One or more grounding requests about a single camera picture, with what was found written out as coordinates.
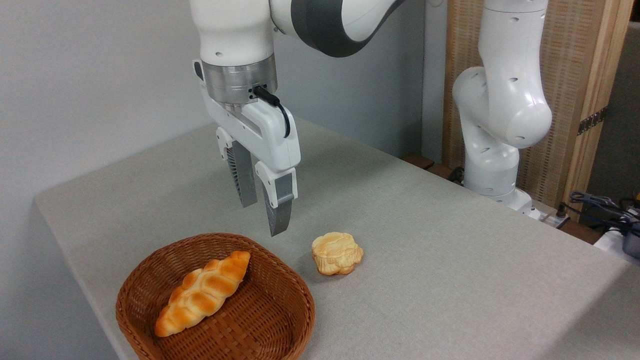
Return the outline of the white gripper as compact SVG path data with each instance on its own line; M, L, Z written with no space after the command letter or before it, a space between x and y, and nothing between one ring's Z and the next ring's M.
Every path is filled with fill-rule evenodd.
M270 235L290 225L291 207L298 198L297 172L301 160L293 115L274 105L278 89L274 59L238 66L217 66L194 60L193 68L208 114L219 126L218 148L230 169L243 208L258 202L254 169L262 182Z

